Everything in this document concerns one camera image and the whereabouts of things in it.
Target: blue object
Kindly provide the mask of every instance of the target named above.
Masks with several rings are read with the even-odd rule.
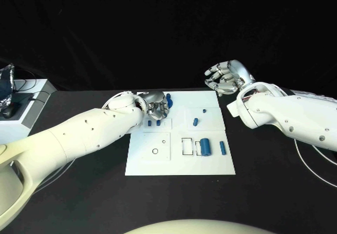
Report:
[[[210,146],[209,146],[209,139],[207,138],[203,138],[200,140],[200,148],[202,148],[202,155],[210,156],[212,153],[210,153]]]
[[[167,106],[169,106],[169,109],[171,108],[173,106],[173,101],[170,99],[170,94],[167,94]]]
[[[197,126],[197,118],[194,118],[193,126]]]
[[[223,141],[220,141],[220,149],[222,149],[222,154],[226,155],[226,149],[225,149]]]

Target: black tabletop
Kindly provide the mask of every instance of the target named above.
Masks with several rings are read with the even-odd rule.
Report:
[[[118,92],[55,92],[32,134],[101,108]],[[62,177],[33,195],[3,233],[121,234],[186,218],[233,221],[279,234],[336,233],[337,188],[308,171],[294,140],[277,127],[249,129],[239,117],[232,117],[226,105],[235,98],[220,97],[219,104],[236,175],[125,176],[125,135],[75,161]],[[310,145],[300,142],[298,146],[308,165],[337,183],[334,165]]]

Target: large blue cylinder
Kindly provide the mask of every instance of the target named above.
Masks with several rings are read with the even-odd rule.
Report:
[[[202,148],[202,155],[203,156],[210,156],[212,153],[210,153],[210,145],[209,145],[209,139],[207,138],[203,138],[200,140],[200,148]]]

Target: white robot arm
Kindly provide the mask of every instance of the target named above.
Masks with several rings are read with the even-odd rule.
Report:
[[[81,113],[53,128],[0,145],[0,230],[17,216],[48,175],[131,133],[147,114],[161,119],[169,113],[166,106],[163,92],[141,96],[124,92],[107,101],[102,109]],[[23,182],[10,167],[13,161]]]
[[[337,151],[337,102],[333,98],[301,92],[287,94],[277,85],[255,82],[236,60],[219,63],[205,74],[210,75],[212,72],[205,83],[219,96],[241,91],[228,109],[233,117],[241,116],[249,128],[272,124],[288,137]]]

